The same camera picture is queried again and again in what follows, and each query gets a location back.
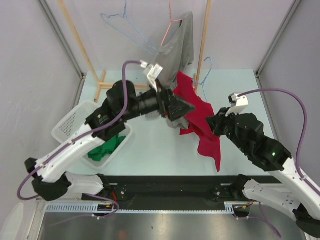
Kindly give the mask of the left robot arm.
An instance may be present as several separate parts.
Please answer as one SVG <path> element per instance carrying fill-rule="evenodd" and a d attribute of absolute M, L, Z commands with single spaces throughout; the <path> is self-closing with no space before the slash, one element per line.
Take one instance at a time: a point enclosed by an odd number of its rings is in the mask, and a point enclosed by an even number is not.
<path fill-rule="evenodd" d="M 131 119 L 158 112 L 173 122 L 196 109 L 172 90 L 163 88 L 159 82 L 156 87 L 137 95 L 131 81 L 116 82 L 107 91 L 101 107 L 86 118 L 68 141 L 43 158 L 28 158 L 24 164 L 33 178 L 31 183 L 37 195 L 48 202 L 67 193 L 107 199 L 111 188 L 104 175 L 76 175 L 68 172 L 68 168 L 124 131 L 126 122 Z"/>

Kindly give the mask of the red t shirt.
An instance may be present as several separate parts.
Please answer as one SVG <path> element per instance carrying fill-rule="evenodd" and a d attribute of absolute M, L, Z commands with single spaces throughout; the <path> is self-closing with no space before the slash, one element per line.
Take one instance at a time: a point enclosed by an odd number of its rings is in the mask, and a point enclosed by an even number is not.
<path fill-rule="evenodd" d="M 213 135 L 207 117 L 215 115 L 212 105 L 203 101 L 195 92 L 193 79 L 179 71 L 176 75 L 177 87 L 173 93 L 195 106 L 195 110 L 185 115 L 189 122 L 187 129 L 181 129 L 180 135 L 191 133 L 199 137 L 197 152 L 204 157 L 214 159 L 216 171 L 221 170 L 221 142 L 220 137 Z"/>

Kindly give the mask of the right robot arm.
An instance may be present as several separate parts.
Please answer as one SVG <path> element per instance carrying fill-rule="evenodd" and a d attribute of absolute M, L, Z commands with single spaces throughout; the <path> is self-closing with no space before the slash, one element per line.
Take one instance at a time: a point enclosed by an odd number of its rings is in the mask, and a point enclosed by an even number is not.
<path fill-rule="evenodd" d="M 279 192 L 240 174 L 230 184 L 226 197 L 255 200 L 282 212 L 306 234 L 320 237 L 320 188 L 296 167 L 292 154 L 276 139 L 264 134 L 264 125 L 252 113 L 227 114 L 221 108 L 206 118 L 215 136 L 226 136 L 253 165 L 280 181 L 288 193 Z"/>

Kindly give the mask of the blue wire hanger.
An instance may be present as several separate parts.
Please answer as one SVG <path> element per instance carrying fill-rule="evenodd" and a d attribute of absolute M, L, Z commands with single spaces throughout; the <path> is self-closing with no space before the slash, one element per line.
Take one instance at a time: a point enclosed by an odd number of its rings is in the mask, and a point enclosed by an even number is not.
<path fill-rule="evenodd" d="M 202 92 L 203 92 L 203 96 L 204 96 L 205 102 L 208 101 L 208 98 L 207 98 L 207 95 L 206 95 L 206 90 L 205 90 L 205 84 L 206 84 L 206 81 L 207 81 L 207 79 L 208 79 L 208 77 L 209 77 L 209 75 L 210 75 L 210 73 L 211 73 L 211 71 L 212 71 L 212 69 L 213 69 L 213 65 L 214 65 L 213 59 L 212 59 L 211 57 L 209 57 L 209 56 L 206 57 L 206 58 L 204 59 L 204 62 L 206 62 L 207 60 L 210 61 L 210 68 L 209 68 L 207 74 L 205 75 L 204 79 L 203 79 L 201 82 L 196 81 L 196 77 L 197 77 L 197 74 L 196 74 L 196 73 L 194 74 L 193 79 L 192 79 L 193 89 L 194 89 L 194 90 L 196 90 L 196 84 L 198 84 L 198 85 L 200 85 L 200 86 L 202 87 Z"/>
<path fill-rule="evenodd" d="M 124 0 L 123 2 L 120 12 L 115 14 L 102 12 L 100 14 L 101 19 L 115 31 L 131 40 L 144 52 L 155 56 L 158 49 L 150 44 L 141 30 L 131 21 L 128 16 L 128 1 Z"/>

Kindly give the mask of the green t shirt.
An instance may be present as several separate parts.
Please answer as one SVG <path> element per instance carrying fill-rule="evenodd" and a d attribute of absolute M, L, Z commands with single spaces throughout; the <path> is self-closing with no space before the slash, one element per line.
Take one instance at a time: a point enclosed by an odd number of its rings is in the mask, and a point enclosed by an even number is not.
<path fill-rule="evenodd" d="M 119 136 L 118 134 L 114 136 L 109 141 L 103 143 L 101 146 L 91 150 L 87 156 L 94 162 L 100 162 L 102 158 L 106 155 L 111 155 L 120 146 L 120 144 L 125 140 L 126 136 Z"/>

